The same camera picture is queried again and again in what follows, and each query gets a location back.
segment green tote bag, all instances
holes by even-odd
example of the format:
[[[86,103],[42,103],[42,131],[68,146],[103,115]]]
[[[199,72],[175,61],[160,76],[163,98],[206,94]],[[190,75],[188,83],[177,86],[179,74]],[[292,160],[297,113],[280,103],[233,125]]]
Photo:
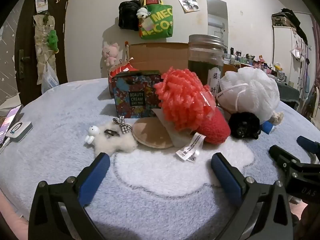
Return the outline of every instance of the green tote bag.
[[[173,14],[172,6],[160,4],[150,4],[145,6],[151,13],[146,19],[140,19],[140,38],[143,40],[156,40],[172,37],[173,34]]]

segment star pattern wallpaper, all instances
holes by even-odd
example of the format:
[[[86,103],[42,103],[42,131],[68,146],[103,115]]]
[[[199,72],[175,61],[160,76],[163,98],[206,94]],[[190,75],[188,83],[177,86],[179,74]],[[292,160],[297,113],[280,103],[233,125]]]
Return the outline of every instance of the star pattern wallpaper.
[[[0,104],[18,93],[14,68],[14,45],[24,0],[19,0],[0,28]]]

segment gingham bow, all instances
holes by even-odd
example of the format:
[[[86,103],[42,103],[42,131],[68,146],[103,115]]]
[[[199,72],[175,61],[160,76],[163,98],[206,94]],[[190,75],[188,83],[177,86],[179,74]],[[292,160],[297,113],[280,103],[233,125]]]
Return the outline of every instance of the gingham bow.
[[[132,127],[128,124],[124,124],[124,116],[121,115],[119,118],[114,118],[113,122],[120,125],[123,134],[132,131]]]

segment floral tin box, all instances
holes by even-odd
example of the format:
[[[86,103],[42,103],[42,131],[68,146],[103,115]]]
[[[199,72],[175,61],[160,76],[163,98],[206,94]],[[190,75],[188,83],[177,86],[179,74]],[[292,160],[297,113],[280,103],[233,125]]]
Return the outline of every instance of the floral tin box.
[[[115,75],[112,78],[112,87],[118,116],[156,116],[151,109],[160,108],[160,100],[153,86],[160,81],[159,71],[130,71]]]

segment mirror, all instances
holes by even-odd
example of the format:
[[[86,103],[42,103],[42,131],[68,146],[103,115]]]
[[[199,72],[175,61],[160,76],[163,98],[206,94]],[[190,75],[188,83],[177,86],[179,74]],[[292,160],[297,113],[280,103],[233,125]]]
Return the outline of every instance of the mirror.
[[[219,36],[224,40],[228,50],[228,9],[227,3],[221,0],[207,0],[208,35]]]

